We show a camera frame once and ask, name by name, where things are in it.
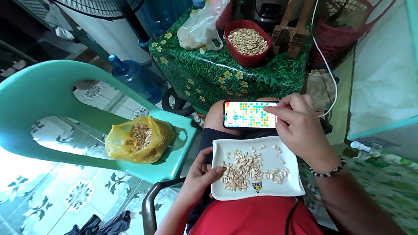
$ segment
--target red bowl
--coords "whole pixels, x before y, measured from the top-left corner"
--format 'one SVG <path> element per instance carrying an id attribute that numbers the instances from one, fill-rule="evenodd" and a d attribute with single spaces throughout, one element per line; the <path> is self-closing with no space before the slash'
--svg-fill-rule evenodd
<path id="1" fill-rule="evenodd" d="M 265 50 L 264 52 L 262 52 L 258 55 L 254 55 L 254 56 L 244 55 L 244 54 L 238 52 L 238 50 L 235 49 L 235 47 L 232 45 L 232 43 L 228 40 L 229 33 L 231 31 L 233 31 L 234 29 L 237 29 L 237 28 L 253 28 L 253 29 L 255 29 L 264 38 L 264 40 L 267 41 L 267 50 Z M 234 21 L 234 22 L 230 23 L 225 28 L 224 37 L 227 41 L 228 51 L 231 53 L 232 57 L 239 64 L 241 64 L 244 67 L 255 67 L 255 66 L 259 65 L 261 62 L 264 61 L 265 54 L 271 48 L 271 38 L 270 38 L 270 36 L 266 32 L 264 32 L 264 30 L 262 30 L 256 23 L 254 23 L 252 21 L 249 21 L 249 20 L 237 20 L 237 21 Z"/>

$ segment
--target black cloth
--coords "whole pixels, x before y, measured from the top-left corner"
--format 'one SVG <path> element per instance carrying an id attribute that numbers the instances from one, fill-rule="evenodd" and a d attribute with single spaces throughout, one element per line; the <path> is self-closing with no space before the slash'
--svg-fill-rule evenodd
<path id="1" fill-rule="evenodd" d="M 93 215 L 81 229 L 74 225 L 71 231 L 64 235 L 117 235 L 129 228 L 130 211 L 126 210 L 118 214 L 99 229 L 101 221 L 97 215 Z"/>
<path id="2" fill-rule="evenodd" d="M 255 130 L 255 131 L 248 131 L 246 135 L 237 136 L 230 133 L 222 132 L 219 130 L 213 130 L 210 128 L 205 128 L 202 130 L 202 138 L 200 139 L 199 143 L 199 150 L 212 146 L 212 141 L 220 140 L 220 139 L 230 139 L 230 140 L 240 140 L 240 139 L 255 139 L 261 138 L 266 136 L 275 136 L 277 135 L 276 130 Z M 206 156 L 206 164 L 212 164 L 213 155 Z M 210 187 L 206 188 L 205 193 L 203 194 L 202 198 L 199 201 L 199 204 L 195 206 L 189 216 L 187 217 L 187 229 L 186 233 L 189 233 L 190 229 L 196 224 L 197 220 L 199 219 L 200 215 L 203 211 L 213 202 L 213 198 L 209 197 Z"/>

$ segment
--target chair backrest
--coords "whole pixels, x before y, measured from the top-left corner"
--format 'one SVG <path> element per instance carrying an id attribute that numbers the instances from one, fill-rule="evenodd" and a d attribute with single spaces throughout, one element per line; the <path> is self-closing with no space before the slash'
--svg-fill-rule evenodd
<path id="1" fill-rule="evenodd" d="M 42 147 L 31 135 L 32 125 L 49 116 L 73 118 L 103 133 L 108 133 L 112 124 L 127 121 L 80 102 L 72 93 L 72 88 L 85 79 L 106 82 L 150 112 L 158 109 L 96 66 L 69 60 L 47 61 L 19 71 L 0 83 L 0 146 L 9 152 L 32 158 L 119 169 L 117 161 Z"/>

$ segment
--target red shirt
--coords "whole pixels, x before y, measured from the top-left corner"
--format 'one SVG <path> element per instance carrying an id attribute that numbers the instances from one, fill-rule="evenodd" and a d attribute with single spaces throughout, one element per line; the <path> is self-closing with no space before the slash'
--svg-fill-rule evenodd
<path id="1" fill-rule="evenodd" d="M 284 234 L 286 218 L 294 197 L 260 196 L 234 201 L 213 201 L 190 230 L 189 235 Z M 303 204 L 289 222 L 290 235 L 323 235 L 312 213 Z"/>

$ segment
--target smartphone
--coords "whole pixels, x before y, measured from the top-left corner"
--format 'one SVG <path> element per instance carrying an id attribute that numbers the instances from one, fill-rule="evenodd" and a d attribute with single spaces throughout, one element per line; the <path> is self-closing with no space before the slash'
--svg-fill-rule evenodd
<path id="1" fill-rule="evenodd" d="M 264 106 L 277 106 L 278 102 L 224 101 L 225 128 L 271 128 L 276 127 L 277 116 L 263 110 Z"/>

